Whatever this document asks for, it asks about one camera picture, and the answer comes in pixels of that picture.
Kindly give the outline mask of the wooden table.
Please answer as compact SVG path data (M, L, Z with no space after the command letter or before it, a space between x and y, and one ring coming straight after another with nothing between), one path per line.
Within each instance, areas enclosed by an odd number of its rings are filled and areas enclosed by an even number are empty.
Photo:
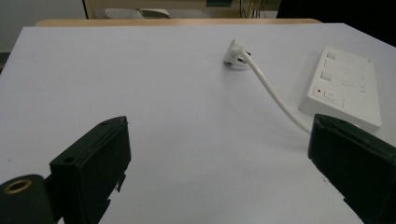
M135 19L135 20L43 20L35 27L99 27L99 26L179 26L214 24L306 24L315 19Z

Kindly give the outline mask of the green box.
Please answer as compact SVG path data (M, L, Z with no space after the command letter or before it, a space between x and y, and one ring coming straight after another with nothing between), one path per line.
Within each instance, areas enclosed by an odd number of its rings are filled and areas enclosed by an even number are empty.
M205 0L206 7L230 7L233 0Z

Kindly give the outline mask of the white power plug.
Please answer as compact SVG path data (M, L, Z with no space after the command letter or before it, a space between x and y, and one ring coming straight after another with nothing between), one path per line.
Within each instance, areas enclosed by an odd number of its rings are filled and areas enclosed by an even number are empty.
M234 39L228 47L223 61L228 64L246 63L245 55L251 56L251 54L245 50L245 45L241 41Z

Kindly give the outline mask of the white power strip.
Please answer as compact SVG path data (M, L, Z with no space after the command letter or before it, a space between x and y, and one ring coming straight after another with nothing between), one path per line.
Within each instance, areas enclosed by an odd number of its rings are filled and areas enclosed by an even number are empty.
M326 46L318 57L299 110L324 114L375 133L382 126L372 60Z

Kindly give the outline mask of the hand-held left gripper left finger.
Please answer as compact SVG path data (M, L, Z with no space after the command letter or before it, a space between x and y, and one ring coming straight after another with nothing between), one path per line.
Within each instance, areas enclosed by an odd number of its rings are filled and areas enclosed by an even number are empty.
M98 224L132 159L128 121L105 120L49 164L66 224Z

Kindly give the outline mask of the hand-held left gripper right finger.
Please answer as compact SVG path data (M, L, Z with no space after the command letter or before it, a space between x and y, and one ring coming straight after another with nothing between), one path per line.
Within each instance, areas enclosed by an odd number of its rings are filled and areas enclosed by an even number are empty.
M396 224L396 147L344 120L316 114L308 158L364 224Z

